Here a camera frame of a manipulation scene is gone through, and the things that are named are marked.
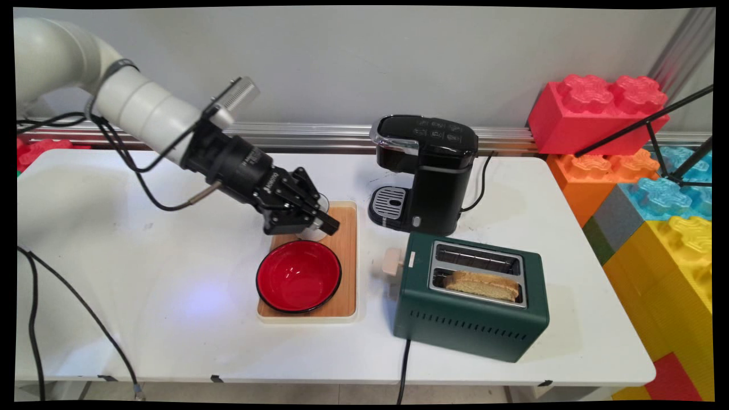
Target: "black bowl rim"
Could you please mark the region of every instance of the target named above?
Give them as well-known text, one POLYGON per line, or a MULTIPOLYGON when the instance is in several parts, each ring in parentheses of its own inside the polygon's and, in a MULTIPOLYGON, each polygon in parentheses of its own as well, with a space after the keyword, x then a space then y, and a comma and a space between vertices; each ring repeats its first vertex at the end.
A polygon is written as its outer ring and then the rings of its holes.
POLYGON ((271 251, 270 251, 270 252, 269 252, 269 253, 268 253, 268 254, 267 254, 267 255, 265 256, 265 258, 263 258, 263 259, 261 260, 261 263, 259 263, 259 264, 258 264, 258 270, 256 271, 256 292, 258 292, 258 296, 259 296, 259 297, 261 298, 261 300, 263 301, 263 303, 265 303, 265 304, 267 304, 267 305, 268 305, 268 307, 270 307, 270 308, 272 308, 273 310, 276 310, 276 311, 278 311, 278 312, 281 312, 281 313, 306 313, 306 312, 311 312, 311 311, 312 311, 312 310, 314 310, 314 309, 318 309, 318 308, 322 307, 322 306, 323 306, 323 305, 324 305, 324 304, 325 304, 326 302, 328 302, 328 301, 329 301, 329 299, 331 299, 331 298, 332 298, 332 297, 334 296, 334 294, 335 294, 335 293, 337 292, 337 290, 339 290, 339 284, 340 284, 340 283, 342 283, 342 263, 341 263, 341 262, 339 261, 339 257, 337 256, 337 254, 336 254, 336 253, 335 253, 335 252, 334 252, 334 251, 332 250, 332 248, 328 247, 327 245, 325 245, 325 244, 322 244, 321 242, 317 242, 317 241, 309 241, 309 240, 307 240, 307 239, 299 239, 299 240, 297 240, 297 241, 291 241, 291 242, 287 242, 287 243, 285 243, 285 244, 281 244, 281 245, 278 245, 277 247, 273 248, 273 249, 272 249, 272 250, 271 250, 271 251), (285 247, 286 245, 288 245, 288 244, 292 244, 292 243, 294 243, 294 242, 313 242, 313 243, 315 243, 315 244, 319 244, 319 245, 322 245, 322 246, 323 246, 324 248, 326 248, 326 249, 327 249, 327 250, 328 250, 329 252, 331 252, 331 253, 332 253, 332 255, 334 255, 334 258, 335 258, 335 259, 337 260, 337 267, 339 268, 339 277, 337 278, 337 284, 336 284, 336 285, 334 286, 334 290, 332 290, 332 292, 331 292, 331 293, 329 294, 329 296, 327 296, 327 298, 326 298, 326 299, 324 299, 324 300, 323 300, 323 301, 322 301, 321 303, 317 304, 317 305, 316 305, 316 306, 314 306, 314 307, 311 307, 311 308, 308 308, 308 309, 304 309, 304 310, 285 310, 285 309, 279 309, 279 308, 277 308, 277 307, 275 307, 275 306, 271 305, 271 303, 269 303, 269 302, 268 302, 268 300, 267 300, 267 299, 266 299, 266 298, 265 298, 265 297, 263 296, 263 294, 261 293, 261 289, 260 289, 260 287, 258 286, 258 276, 259 276, 259 275, 261 274, 261 266, 263 265, 263 263, 265 262, 265 260, 266 260, 266 259, 268 259, 268 257, 269 257, 269 256, 270 256, 270 255, 271 255, 271 254, 272 254, 272 253, 273 253, 274 251, 276 251, 276 250, 277 250, 278 248, 280 248, 280 247, 285 247))

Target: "white table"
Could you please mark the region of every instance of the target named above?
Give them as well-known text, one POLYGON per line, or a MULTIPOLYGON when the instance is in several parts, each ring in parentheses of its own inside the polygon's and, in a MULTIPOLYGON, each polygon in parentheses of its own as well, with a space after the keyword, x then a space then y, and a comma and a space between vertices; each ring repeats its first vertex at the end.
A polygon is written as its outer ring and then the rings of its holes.
MULTIPOLYGON (((135 152, 137 164, 155 154, 135 152)), ((142 381, 395 383, 405 345, 392 335, 397 283, 381 274, 388 247, 406 233, 370 222, 371 193, 410 186, 412 176, 377 166, 371 155, 273 155, 304 166, 331 201, 352 200, 359 215, 359 317, 345 325, 265 325, 256 316, 254 278, 270 238, 250 207, 214 193, 180 212, 144 195, 112 151, 52 150, 17 179, 17 242, 75 286, 118 340, 142 381)), ((480 187, 477 160, 465 203, 480 187)), ((165 204, 206 184, 163 161, 147 181, 165 204)), ((518 363, 413 342, 412 384, 631 386, 655 368, 569 210, 545 162, 494 158, 486 194, 459 221, 454 238, 542 256, 550 324, 518 363)), ((46 379, 129 375, 87 312, 42 267, 36 334, 46 379)), ((16 380, 35 380, 28 343, 31 273, 17 256, 16 380)))

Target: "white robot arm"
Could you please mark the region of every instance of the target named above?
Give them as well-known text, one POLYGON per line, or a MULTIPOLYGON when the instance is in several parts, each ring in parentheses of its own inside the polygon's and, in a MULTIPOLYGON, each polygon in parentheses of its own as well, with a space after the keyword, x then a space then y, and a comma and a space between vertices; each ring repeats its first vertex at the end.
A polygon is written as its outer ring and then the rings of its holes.
POLYGON ((233 81, 217 103, 202 112, 147 79, 114 48, 79 26, 39 18, 17 18, 13 26, 17 113, 45 93, 79 87, 94 96, 102 117, 157 152, 193 128, 165 157, 251 204, 263 214, 266 234, 318 228, 332 235, 338 229, 339 222, 319 210, 320 195, 304 169, 289 173, 275 167, 263 151, 222 133, 258 95, 250 79, 233 81))

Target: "toaster lever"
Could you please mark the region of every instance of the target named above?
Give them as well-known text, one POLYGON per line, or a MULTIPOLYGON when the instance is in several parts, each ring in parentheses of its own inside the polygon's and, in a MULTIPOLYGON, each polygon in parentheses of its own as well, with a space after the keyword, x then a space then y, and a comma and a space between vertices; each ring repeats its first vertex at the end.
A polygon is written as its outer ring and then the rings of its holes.
POLYGON ((385 251, 385 257, 382 258, 382 272, 396 276, 397 269, 402 266, 405 259, 402 256, 402 250, 400 248, 388 248, 385 251))

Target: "coffee maker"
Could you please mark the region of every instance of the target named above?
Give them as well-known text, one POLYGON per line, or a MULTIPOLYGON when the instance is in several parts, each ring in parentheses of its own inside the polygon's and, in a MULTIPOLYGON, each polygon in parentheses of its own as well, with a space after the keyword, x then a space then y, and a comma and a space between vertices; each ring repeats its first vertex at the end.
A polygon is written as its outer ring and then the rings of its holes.
POLYGON ((439 118, 389 115, 375 121, 370 139, 379 166, 415 175, 411 188, 377 189, 370 219, 397 231, 451 235, 478 153, 473 130, 439 118))

